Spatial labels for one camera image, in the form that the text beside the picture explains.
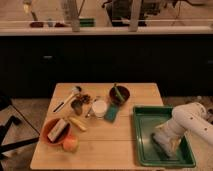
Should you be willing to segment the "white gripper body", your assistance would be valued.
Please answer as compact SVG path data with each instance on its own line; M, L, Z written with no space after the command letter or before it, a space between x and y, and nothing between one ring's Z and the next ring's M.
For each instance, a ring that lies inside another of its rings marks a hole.
M170 140L182 139L182 127L175 123L166 122L155 128L155 140L161 145L165 152L167 152L168 142Z

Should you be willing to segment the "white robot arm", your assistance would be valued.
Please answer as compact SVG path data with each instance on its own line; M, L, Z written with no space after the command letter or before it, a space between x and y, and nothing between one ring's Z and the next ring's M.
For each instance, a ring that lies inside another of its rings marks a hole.
M173 157L188 130L213 146L213 109L207 110L198 102L178 105L169 120L155 127L153 139L168 157Z

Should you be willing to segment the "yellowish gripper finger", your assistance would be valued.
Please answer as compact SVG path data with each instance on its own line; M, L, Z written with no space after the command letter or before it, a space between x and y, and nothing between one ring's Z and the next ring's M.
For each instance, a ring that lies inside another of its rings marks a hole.
M180 140L170 140L168 142L167 154L169 157L173 157L176 154L179 144L180 144Z

